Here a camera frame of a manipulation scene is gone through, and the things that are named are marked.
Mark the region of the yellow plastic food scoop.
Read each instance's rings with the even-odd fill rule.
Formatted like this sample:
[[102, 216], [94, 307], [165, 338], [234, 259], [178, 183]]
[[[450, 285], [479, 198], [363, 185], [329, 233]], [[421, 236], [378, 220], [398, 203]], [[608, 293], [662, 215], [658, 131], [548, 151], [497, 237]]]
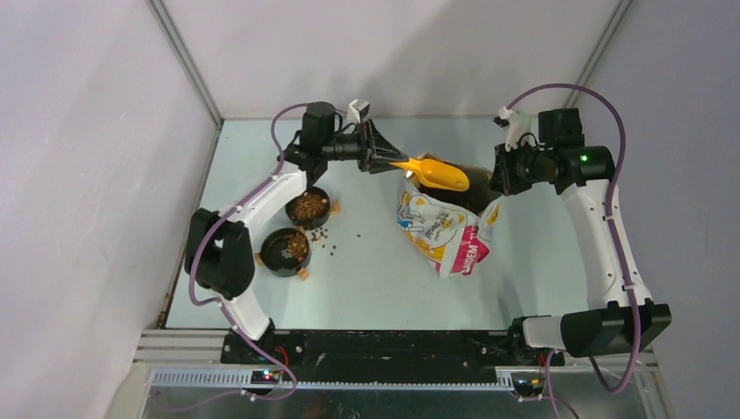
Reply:
[[416, 175], [419, 182], [428, 188], [455, 192], [469, 189], [467, 175], [461, 169], [443, 161], [410, 158], [406, 161], [391, 162], [390, 165]]

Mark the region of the cat food bag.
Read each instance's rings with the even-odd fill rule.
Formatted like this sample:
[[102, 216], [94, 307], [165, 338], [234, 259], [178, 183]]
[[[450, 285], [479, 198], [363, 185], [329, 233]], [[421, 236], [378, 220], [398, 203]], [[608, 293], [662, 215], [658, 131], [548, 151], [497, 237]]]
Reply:
[[408, 171], [396, 208], [406, 239], [442, 278], [469, 276], [490, 254], [502, 196], [490, 188], [491, 170], [456, 167], [469, 179], [467, 190], [429, 188]]

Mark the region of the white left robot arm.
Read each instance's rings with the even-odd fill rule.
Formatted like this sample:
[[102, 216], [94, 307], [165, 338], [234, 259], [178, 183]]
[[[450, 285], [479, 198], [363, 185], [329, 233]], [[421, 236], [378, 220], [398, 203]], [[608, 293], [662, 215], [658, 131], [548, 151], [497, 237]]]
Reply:
[[272, 359], [276, 341], [266, 333], [271, 320], [250, 288], [256, 271], [252, 233], [306, 192], [331, 161], [354, 161], [359, 171], [378, 174], [409, 160], [368, 118], [365, 100], [353, 100], [346, 113], [325, 101], [297, 107], [304, 112], [301, 127], [286, 147], [277, 147], [274, 169], [220, 210], [198, 209], [188, 227], [183, 269], [190, 302], [218, 305], [243, 338], [243, 353], [259, 364]]

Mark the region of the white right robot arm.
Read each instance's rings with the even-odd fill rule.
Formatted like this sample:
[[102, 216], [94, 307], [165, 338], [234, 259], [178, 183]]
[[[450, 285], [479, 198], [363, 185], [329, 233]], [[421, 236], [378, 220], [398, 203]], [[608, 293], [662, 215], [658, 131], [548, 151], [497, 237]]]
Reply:
[[537, 183], [553, 186], [571, 219], [586, 274], [587, 310], [517, 319], [521, 333], [507, 342], [510, 358], [529, 365], [543, 348], [576, 358], [642, 351], [671, 323], [668, 305], [656, 304], [629, 248], [621, 219], [616, 165], [609, 148], [588, 146], [576, 108], [531, 117], [502, 107], [504, 129], [495, 148], [490, 186], [514, 196]]

